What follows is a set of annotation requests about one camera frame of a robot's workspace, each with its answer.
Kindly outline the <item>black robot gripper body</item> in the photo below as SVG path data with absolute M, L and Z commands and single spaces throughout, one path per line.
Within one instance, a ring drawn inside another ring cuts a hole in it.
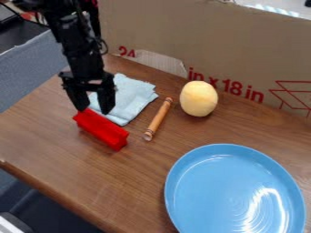
M 114 75 L 104 71 L 102 51 L 98 45 L 63 46 L 69 71 L 61 71 L 59 76 L 63 88 L 68 93 L 114 93 Z

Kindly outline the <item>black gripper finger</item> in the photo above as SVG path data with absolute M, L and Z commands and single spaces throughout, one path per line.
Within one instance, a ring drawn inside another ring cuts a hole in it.
M 102 112 L 107 115 L 115 107 L 115 84 L 103 82 L 98 89 L 98 101 Z
M 76 110 L 84 111 L 90 105 L 87 89 L 71 79 L 64 79 L 61 86 Z

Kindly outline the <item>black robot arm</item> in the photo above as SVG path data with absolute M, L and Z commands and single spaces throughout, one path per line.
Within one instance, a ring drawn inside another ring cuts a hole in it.
M 98 94 L 100 110 L 115 107 L 115 76 L 103 69 L 102 38 L 91 34 L 79 0 L 15 0 L 24 11 L 40 13 L 61 44 L 69 71 L 59 73 L 61 86 L 79 111 L 88 108 L 88 91 Z

